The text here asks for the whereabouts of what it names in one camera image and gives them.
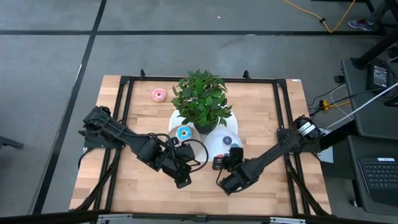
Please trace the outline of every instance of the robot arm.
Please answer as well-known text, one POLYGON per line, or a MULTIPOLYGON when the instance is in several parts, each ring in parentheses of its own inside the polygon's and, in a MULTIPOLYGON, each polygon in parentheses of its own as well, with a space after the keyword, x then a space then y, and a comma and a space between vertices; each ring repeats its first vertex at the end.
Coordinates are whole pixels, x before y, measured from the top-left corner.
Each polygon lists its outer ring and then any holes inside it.
POLYGON ((191 184, 191 166, 187 164, 195 159, 189 144, 176 147, 177 138, 161 141, 158 136, 165 134, 136 134, 124 124, 111 118, 107 107, 95 107, 83 120, 85 131, 81 134, 91 136, 91 139, 105 139, 107 142, 123 142, 130 146, 137 158, 150 168, 174 179, 178 189, 191 184))
POLYGON ((288 152, 302 151, 304 146, 318 142, 322 132, 305 116, 297 118, 278 144, 257 158, 242 161, 234 167, 224 167, 231 175, 222 179, 218 185, 227 195, 240 192, 258 181, 262 171, 271 162, 288 152))

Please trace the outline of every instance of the computer keyboard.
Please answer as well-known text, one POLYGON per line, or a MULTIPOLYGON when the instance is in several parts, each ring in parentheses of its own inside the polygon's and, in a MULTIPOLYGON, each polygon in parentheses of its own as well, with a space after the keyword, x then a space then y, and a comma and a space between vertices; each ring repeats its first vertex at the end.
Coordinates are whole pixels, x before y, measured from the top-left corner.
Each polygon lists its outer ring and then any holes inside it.
POLYGON ((398 190, 398 158, 359 159, 368 189, 398 190))

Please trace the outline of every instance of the keyboard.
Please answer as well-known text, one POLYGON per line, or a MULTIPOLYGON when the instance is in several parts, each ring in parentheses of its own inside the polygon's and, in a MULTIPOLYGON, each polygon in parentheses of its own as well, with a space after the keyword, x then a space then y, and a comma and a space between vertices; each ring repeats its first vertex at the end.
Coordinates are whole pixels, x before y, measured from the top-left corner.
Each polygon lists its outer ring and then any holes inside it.
POLYGON ((398 207, 398 158, 358 159, 371 200, 398 207))
POLYGON ((360 159, 362 172, 369 189, 398 189, 398 159, 360 159))

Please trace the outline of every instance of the concrete floor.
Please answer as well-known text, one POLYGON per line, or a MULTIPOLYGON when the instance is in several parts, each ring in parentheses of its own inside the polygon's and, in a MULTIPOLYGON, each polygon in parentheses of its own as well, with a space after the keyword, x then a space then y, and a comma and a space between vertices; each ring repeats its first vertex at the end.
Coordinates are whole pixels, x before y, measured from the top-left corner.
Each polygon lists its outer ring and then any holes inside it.
MULTIPOLYGON (((0 30, 91 30, 100 2, 3 0, 0 30)), ((349 6, 347 2, 293 2, 326 17, 331 27, 349 6)), ((356 3, 346 21, 368 15, 366 5, 356 3)), ((316 18, 283 1, 238 0, 108 0, 99 29, 324 31, 316 18)), ((351 29, 344 22, 339 30, 351 29)), ((77 131, 95 105, 103 75, 138 75, 143 68, 147 75, 181 76, 201 68, 222 77, 241 77, 247 69, 252 77, 299 78, 307 101, 312 101, 336 87, 333 77, 340 74, 341 59, 358 57, 377 41, 370 37, 97 36, 43 212, 68 210, 83 145, 77 131)), ((0 35, 0 135, 25 143, 23 150, 4 147, 0 152, 2 217, 29 213, 87 42, 87 35, 0 35)), ((334 97, 346 95, 342 88, 334 97)), ((325 127, 342 116, 331 110, 319 113, 315 121, 325 127)), ((338 217, 398 222, 397 217, 352 207, 350 182, 324 176, 332 212, 338 217)))

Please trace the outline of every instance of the person's foot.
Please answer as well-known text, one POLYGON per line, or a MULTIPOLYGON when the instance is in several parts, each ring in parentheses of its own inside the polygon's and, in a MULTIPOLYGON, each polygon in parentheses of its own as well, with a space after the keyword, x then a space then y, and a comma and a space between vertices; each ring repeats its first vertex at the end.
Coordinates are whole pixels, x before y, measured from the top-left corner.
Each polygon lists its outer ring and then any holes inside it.
POLYGON ((358 20, 358 21, 349 21, 348 25, 354 29, 362 29, 365 31, 372 31, 372 23, 369 23, 367 20, 358 20))

